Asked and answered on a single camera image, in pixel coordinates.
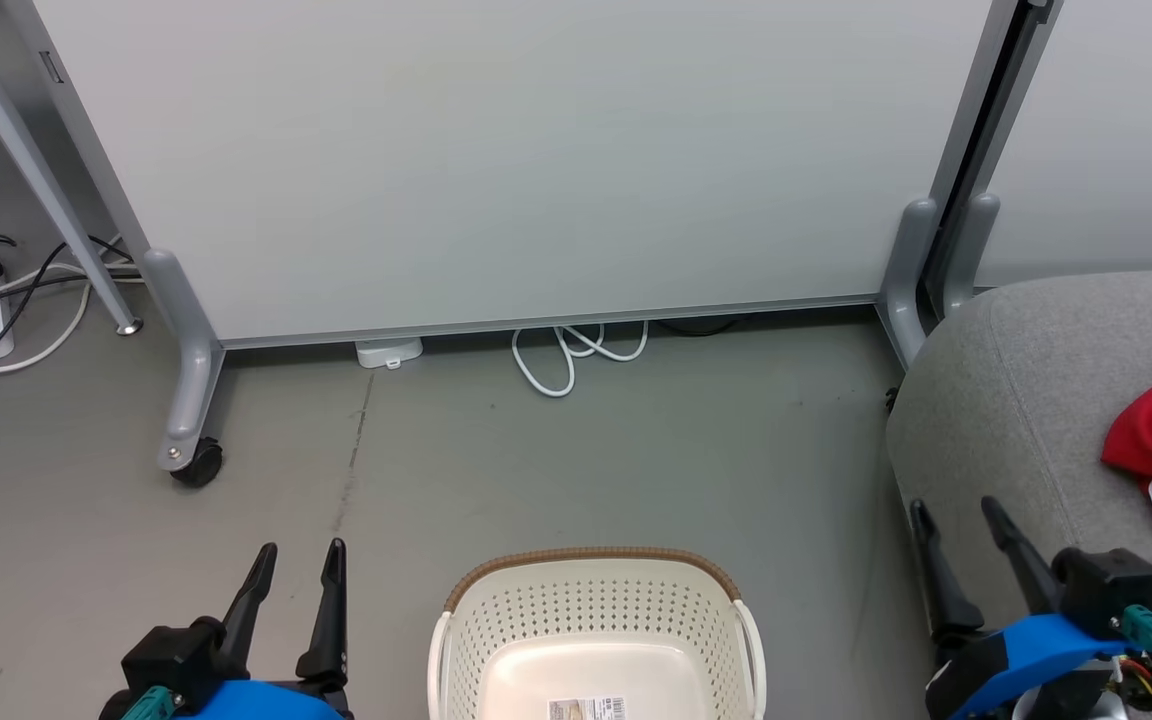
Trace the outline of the wide white partition panel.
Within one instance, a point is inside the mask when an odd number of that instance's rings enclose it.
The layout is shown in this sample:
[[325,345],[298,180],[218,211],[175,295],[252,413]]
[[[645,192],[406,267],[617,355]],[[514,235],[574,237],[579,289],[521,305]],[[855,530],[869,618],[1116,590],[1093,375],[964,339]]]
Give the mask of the wide white partition panel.
[[902,364],[1005,0],[3,0],[180,370],[877,306]]

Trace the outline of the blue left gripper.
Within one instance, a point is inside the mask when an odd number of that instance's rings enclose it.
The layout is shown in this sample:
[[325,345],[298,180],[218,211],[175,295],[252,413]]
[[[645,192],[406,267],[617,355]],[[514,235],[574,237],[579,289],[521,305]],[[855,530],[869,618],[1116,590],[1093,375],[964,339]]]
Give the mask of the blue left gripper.
[[[262,544],[223,620],[218,659],[225,674],[250,674],[247,667],[262,602],[275,571],[275,543]],[[196,707],[195,688],[180,694],[173,720],[355,720],[344,687],[348,682],[347,550],[342,538],[329,541],[320,575],[321,596],[306,651],[298,657],[298,682],[227,680],[210,687],[207,702]]]

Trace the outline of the small white adapter box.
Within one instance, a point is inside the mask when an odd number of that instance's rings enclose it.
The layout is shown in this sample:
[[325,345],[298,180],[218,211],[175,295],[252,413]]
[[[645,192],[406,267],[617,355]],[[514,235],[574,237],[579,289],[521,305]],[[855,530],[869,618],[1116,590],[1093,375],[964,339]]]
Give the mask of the small white adapter box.
[[357,363],[365,369],[397,369],[424,353],[420,338],[355,342]]

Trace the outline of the grey metal table leg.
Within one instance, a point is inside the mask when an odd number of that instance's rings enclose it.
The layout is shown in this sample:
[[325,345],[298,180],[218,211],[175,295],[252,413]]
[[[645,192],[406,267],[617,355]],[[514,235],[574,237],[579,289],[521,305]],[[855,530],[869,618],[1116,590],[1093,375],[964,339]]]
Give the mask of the grey metal table leg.
[[84,270],[93,291],[103,301],[105,309],[109,310],[111,318],[116,323],[116,333],[120,336],[131,336],[141,331],[143,325],[141,318],[137,318],[129,310],[122,291],[119,291],[100,252],[90,242],[76,210],[73,209],[70,200],[61,190],[50,164],[41,156],[32,132],[28,132],[26,123],[20,118],[17,106],[12,103],[1,78],[0,141],[8,154],[12,156],[12,160],[17,165],[20,174],[31,188],[36,199],[40,200],[41,209],[46,211],[51,222],[55,225],[56,232],[65,240],[65,245]]

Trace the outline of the narrow white partition panel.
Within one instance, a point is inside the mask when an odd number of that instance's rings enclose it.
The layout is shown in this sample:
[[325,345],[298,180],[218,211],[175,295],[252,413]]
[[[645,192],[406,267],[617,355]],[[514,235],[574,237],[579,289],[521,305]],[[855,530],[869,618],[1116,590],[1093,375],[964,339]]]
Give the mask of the narrow white partition panel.
[[1152,270],[1152,0],[1052,0],[929,278],[938,314],[1033,279]]

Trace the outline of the paper label sticker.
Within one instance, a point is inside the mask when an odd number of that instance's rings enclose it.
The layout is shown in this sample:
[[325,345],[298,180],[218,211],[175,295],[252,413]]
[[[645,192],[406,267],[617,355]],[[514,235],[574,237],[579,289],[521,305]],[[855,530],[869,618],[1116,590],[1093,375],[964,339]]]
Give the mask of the paper label sticker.
[[547,703],[547,720],[628,720],[626,697],[594,696]]

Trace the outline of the cream perforated laundry basket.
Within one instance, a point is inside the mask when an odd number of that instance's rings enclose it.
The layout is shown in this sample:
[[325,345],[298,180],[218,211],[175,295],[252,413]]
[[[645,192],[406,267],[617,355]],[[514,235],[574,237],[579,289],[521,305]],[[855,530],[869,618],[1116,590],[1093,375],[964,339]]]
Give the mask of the cream perforated laundry basket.
[[761,634],[698,553],[575,547],[493,559],[444,602],[429,720],[547,720],[547,703],[626,697],[628,720],[764,720]]

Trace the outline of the black caster wheel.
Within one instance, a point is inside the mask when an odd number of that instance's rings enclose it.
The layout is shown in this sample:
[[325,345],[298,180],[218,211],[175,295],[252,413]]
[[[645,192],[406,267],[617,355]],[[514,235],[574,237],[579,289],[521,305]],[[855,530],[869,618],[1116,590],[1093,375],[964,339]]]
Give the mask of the black caster wheel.
[[183,468],[170,471],[170,477],[179,486],[185,488],[204,488],[218,477],[223,467],[223,447],[215,438],[198,439],[195,455]]

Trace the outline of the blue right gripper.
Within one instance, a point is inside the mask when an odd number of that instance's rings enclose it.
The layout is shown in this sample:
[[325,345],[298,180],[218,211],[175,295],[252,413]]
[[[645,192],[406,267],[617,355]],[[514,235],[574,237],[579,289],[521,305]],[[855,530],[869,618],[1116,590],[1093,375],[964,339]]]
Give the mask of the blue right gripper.
[[1096,639],[1058,615],[1064,585],[1041,553],[996,497],[982,497],[980,511],[992,541],[1011,566],[1030,616],[975,641],[986,624],[982,611],[969,600],[952,571],[931,510],[920,498],[910,502],[908,515],[931,641],[934,647],[960,647],[925,685],[931,720],[969,720],[987,714],[1030,689],[1078,670],[1097,655],[1123,655],[1134,650],[1132,642]]

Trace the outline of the grey fabric sofa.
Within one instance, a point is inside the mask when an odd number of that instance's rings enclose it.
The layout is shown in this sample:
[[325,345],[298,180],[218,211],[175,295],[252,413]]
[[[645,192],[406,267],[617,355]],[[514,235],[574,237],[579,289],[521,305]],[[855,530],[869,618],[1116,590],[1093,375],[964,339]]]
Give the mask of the grey fabric sofa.
[[1043,559],[1126,548],[1152,562],[1151,502],[1101,460],[1111,424],[1151,387],[1152,272],[996,288],[923,343],[893,396],[888,454],[988,629],[1028,609],[982,497],[996,497]]

